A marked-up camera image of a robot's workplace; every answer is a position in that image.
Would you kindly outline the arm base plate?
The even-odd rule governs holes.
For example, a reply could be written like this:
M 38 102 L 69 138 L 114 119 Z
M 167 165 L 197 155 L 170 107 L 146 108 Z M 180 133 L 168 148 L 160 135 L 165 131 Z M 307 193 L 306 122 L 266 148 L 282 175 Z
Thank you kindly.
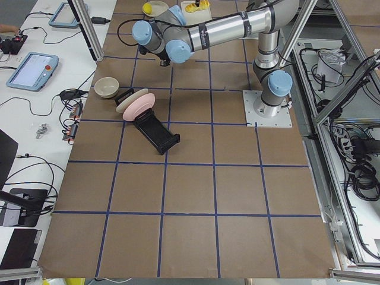
M 286 103 L 283 99 L 279 106 L 268 106 L 261 98 L 260 90 L 244 90 L 243 103 L 246 125 L 257 128 L 291 128 L 289 108 L 282 108 Z

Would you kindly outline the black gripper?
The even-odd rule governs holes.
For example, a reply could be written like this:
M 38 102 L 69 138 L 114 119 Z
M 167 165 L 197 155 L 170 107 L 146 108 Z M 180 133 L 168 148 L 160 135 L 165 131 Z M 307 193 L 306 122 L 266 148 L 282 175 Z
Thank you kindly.
M 159 58 L 159 60 L 160 60 L 159 65 L 161 67 L 167 67 L 170 65 L 171 60 L 170 60 L 166 50 L 162 50 L 159 53 L 155 53 L 155 55 Z

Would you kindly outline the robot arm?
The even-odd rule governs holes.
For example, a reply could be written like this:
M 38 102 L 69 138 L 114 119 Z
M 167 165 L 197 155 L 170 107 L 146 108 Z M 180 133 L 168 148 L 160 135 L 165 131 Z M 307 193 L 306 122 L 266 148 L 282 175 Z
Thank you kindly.
M 168 65 L 184 63 L 198 50 L 258 34 L 253 68 L 262 93 L 254 109 L 263 118 L 273 118 L 293 85 L 291 76 L 279 68 L 279 31 L 295 16 L 298 7 L 299 1 L 251 2 L 245 11 L 186 26 L 180 7 L 175 5 L 149 21 L 137 21 L 132 36 L 145 52 L 157 55 Z

